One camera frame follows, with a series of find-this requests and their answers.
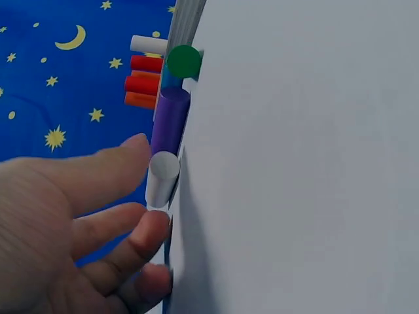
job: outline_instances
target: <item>yellow crescent moon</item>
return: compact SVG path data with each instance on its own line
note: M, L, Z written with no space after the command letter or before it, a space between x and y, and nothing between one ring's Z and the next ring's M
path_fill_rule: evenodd
M76 25L76 27L77 27L77 35L72 41L69 41L68 43L55 42L55 45L58 49L61 49L61 50L76 49L78 46L80 46L83 43L84 39L86 38L86 31L80 25Z

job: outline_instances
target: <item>blue background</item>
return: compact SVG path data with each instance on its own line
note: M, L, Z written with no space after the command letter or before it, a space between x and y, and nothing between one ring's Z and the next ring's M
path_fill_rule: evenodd
M150 138L153 112L124 104L124 80L130 74L132 35L167 39L175 0L0 0L0 161L16 156L65 158L91 154L121 144L136 133ZM77 34L86 38L74 50L60 50ZM16 59L7 62L10 53ZM123 65L110 68L109 61ZM46 86L50 77L54 86ZM102 110L100 121L91 121L93 108ZM9 119L14 111L15 117ZM58 126L65 141L53 151L45 136ZM145 185L118 201L144 200ZM121 237L78 261L78 265L108 253Z

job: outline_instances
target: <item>white board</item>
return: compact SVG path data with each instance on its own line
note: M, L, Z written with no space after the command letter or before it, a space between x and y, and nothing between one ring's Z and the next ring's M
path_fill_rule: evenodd
M171 314L419 313L418 13L207 2Z

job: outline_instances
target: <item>purple cylinder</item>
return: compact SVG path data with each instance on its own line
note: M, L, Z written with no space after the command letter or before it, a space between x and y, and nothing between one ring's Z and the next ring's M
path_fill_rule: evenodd
M160 91L151 136L151 154L167 151L177 156L191 104L191 95L180 87Z

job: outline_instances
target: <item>finger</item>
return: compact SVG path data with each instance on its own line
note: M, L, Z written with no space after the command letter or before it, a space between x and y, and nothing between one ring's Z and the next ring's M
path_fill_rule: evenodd
M132 193L141 183L150 159L150 146L138 134L120 147L91 156L63 160L32 160L31 168L52 181L66 196L72 215L99 209Z
M107 297L111 313L146 313L172 291L172 278L164 265L146 264L139 276Z
M110 240L133 230L147 210L140 203L125 203L74 220L71 256L78 260Z
M103 295L119 288L155 255L168 236L169 217L162 211L148 211L133 232L102 260L82 268L92 285Z

